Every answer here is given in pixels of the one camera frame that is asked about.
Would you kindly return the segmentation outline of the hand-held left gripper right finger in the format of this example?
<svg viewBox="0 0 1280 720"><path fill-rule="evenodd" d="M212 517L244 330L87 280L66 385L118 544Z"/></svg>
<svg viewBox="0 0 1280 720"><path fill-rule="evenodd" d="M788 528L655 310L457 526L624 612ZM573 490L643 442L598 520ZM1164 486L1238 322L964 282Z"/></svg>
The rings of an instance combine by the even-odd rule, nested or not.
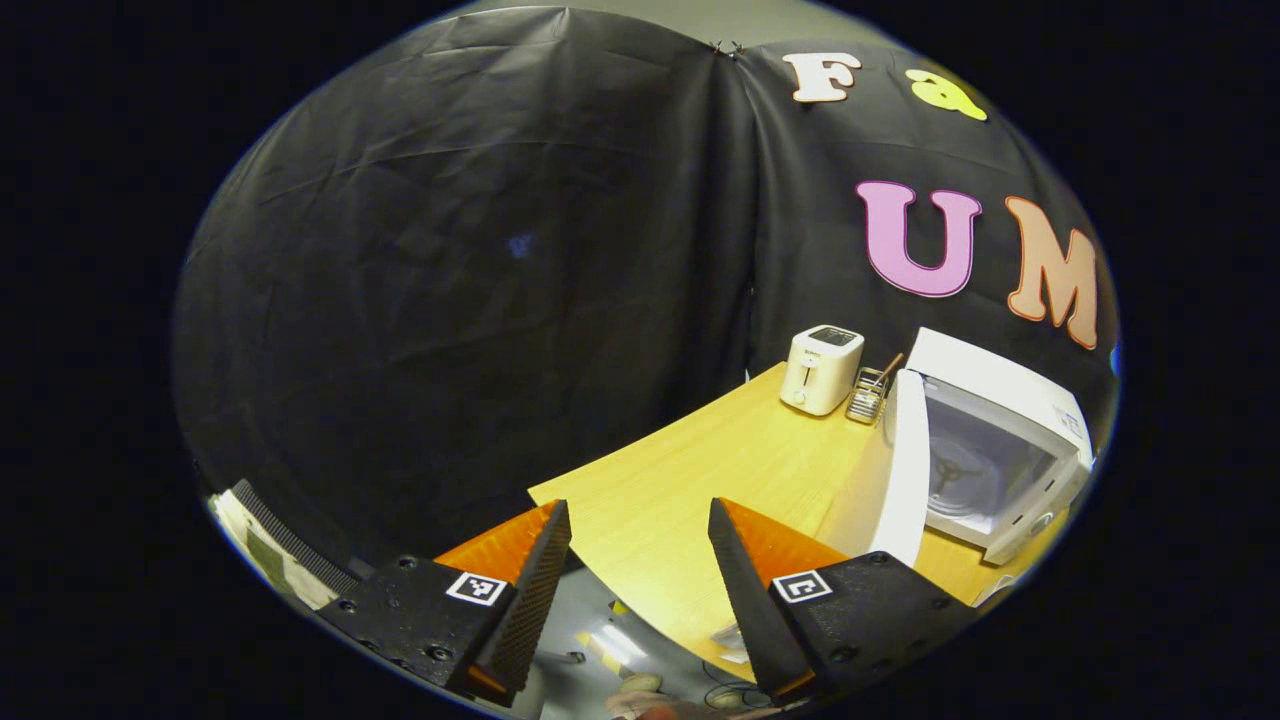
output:
<svg viewBox="0 0 1280 720"><path fill-rule="evenodd" d="M873 685L982 618L892 553L851 557L727 498L710 501L708 537L756 687L776 703Z"/></svg>

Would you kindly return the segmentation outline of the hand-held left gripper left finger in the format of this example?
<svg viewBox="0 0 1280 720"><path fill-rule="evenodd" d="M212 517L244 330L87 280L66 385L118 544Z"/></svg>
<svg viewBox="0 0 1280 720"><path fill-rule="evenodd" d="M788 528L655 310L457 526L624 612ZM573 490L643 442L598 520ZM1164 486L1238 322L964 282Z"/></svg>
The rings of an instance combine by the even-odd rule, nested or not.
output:
<svg viewBox="0 0 1280 720"><path fill-rule="evenodd" d="M554 498L434 559L402 555L317 615L435 688L509 707L526 687L571 538L570 506Z"/></svg>

